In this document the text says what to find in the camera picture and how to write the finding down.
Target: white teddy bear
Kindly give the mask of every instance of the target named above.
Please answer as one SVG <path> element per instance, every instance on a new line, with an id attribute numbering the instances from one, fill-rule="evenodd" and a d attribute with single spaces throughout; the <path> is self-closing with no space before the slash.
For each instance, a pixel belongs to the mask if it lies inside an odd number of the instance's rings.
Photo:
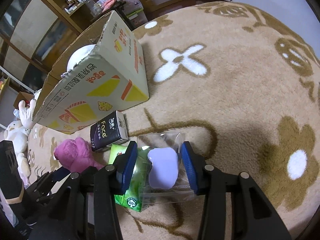
<path id="1" fill-rule="evenodd" d="M 13 149 L 18 162 L 18 171 L 25 185 L 29 184 L 29 177 L 31 175 L 28 159 L 26 158 L 30 132 L 31 129 L 25 128 L 21 121 L 11 122 L 4 131 L 4 139 L 13 143 Z"/>

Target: window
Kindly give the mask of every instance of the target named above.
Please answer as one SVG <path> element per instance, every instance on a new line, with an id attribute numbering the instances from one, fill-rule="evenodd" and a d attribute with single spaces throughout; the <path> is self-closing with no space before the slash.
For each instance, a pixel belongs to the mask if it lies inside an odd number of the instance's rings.
<path id="1" fill-rule="evenodd" d="M 38 46 L 33 60 L 52 66 L 76 38 L 77 35 L 61 20 L 56 21 Z"/>
<path id="2" fill-rule="evenodd" d="M 47 75 L 43 73 L 41 70 L 29 64 L 24 77 L 22 79 L 22 83 L 27 85 L 29 88 L 33 89 L 34 91 L 39 90 L 43 87 L 44 81 L 47 78 Z"/>
<path id="3" fill-rule="evenodd" d="M 3 67 L 5 54 L 8 50 L 8 44 L 0 37 L 0 66 Z"/>
<path id="4" fill-rule="evenodd" d="M 0 20 L 0 33 L 11 37 L 15 26 L 17 25 L 24 9 L 31 0 L 13 0 L 3 18 Z"/>

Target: black tissue pack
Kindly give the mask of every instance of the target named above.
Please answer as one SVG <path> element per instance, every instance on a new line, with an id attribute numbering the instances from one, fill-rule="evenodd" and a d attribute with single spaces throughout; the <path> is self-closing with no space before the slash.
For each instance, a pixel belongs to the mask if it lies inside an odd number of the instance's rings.
<path id="1" fill-rule="evenodd" d="M 114 111 L 90 127 L 92 151 L 103 151 L 112 144 L 121 144 L 129 140 L 124 116 Z"/>

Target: lavender object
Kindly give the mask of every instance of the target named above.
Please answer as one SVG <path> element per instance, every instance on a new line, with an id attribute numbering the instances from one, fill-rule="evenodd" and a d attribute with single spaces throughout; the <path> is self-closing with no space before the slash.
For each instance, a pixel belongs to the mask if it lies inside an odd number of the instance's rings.
<path id="1" fill-rule="evenodd" d="M 155 148 L 149 151 L 152 163 L 149 184 L 152 188 L 170 189 L 176 183 L 179 173 L 178 155 L 170 147 Z"/>

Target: yellow printed graphic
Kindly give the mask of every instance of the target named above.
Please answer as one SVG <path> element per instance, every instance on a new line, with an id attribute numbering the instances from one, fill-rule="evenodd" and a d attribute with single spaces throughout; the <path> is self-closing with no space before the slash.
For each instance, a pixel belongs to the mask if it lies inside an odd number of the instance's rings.
<path id="1" fill-rule="evenodd" d="M 85 127 L 87 127 L 87 125 L 81 125 L 81 126 L 78 126 L 77 129 L 81 130 L 82 128 L 85 128 Z"/>
<path id="2" fill-rule="evenodd" d="M 111 79 L 104 82 L 102 85 L 98 86 L 96 89 L 88 93 L 87 97 L 108 97 L 116 89 L 119 82 L 120 82 L 120 78 L 112 77 Z"/>
<path id="3" fill-rule="evenodd" d="M 75 122 L 77 122 L 75 119 L 70 118 L 70 123 L 75 123 Z"/>
<path id="4" fill-rule="evenodd" d="M 124 101 L 147 101 L 148 97 L 135 85 L 128 92 Z"/>
<path id="5" fill-rule="evenodd" d="M 112 105 L 110 105 L 107 102 L 100 102 L 98 101 L 99 110 L 100 111 L 109 111 L 112 108 Z"/>
<path id="6" fill-rule="evenodd" d="M 65 125 L 63 126 L 63 128 L 64 128 L 64 129 L 67 129 L 67 130 L 73 130 L 73 127 L 70 126 L 70 125 L 68 125 L 68 124 L 65 124 Z"/>
<path id="7" fill-rule="evenodd" d="M 71 131 L 58 131 L 58 132 L 62 132 L 62 133 L 64 133 L 64 134 L 72 134 Z"/>
<path id="8" fill-rule="evenodd" d="M 79 122 L 87 122 L 89 120 L 97 119 L 96 114 L 92 111 L 88 103 L 80 104 L 69 108 L 68 111 Z"/>
<path id="9" fill-rule="evenodd" d="M 122 47 L 121 47 L 120 42 L 118 40 L 115 40 L 115 49 L 117 52 L 122 51 Z"/>
<path id="10" fill-rule="evenodd" d="M 53 121 L 51 124 L 48 125 L 48 127 L 51 128 L 51 129 L 57 129 L 59 126 L 60 125 L 57 122 L 57 120 Z"/>

